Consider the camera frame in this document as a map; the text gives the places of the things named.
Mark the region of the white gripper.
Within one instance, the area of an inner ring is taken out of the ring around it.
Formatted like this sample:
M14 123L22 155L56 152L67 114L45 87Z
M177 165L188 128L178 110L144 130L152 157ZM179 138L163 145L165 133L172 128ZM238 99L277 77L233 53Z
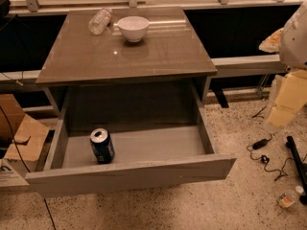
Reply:
M291 67L307 68L307 2L303 2L284 28L263 40L259 49L278 53L280 60ZM307 71L295 70L285 77L277 75L272 82L264 129L276 133L307 104Z

